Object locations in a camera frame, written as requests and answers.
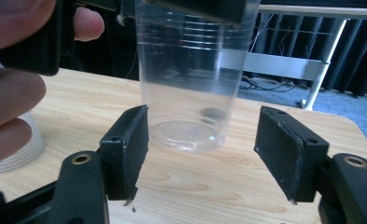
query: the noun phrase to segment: light wood tabletop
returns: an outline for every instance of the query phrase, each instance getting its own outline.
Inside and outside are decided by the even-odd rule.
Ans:
[[[45,150],[22,168],[0,174],[0,190],[8,201],[55,181],[64,158],[96,150],[119,116],[141,105],[137,81],[64,69],[56,77],[43,78],[48,91],[32,114]],[[319,195],[314,203],[288,202],[253,150],[262,105],[268,104],[235,101],[229,134],[219,150],[196,155],[150,143],[133,205],[109,202],[110,222],[319,223]],[[347,152],[367,159],[367,140],[353,121],[268,106],[288,112],[327,140],[330,156]]]

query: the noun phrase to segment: plastic cup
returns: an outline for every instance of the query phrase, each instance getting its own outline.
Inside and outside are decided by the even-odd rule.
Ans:
[[[259,7],[232,27],[135,0],[139,78],[150,140],[207,152],[222,147]]]
[[[19,116],[19,118],[25,120],[31,126],[32,138],[24,147],[19,149],[11,156],[0,161],[0,173],[12,171],[22,167],[23,165],[38,157],[44,149],[43,138],[41,137],[41,134],[35,125],[35,120],[33,119],[31,113],[27,112]]]

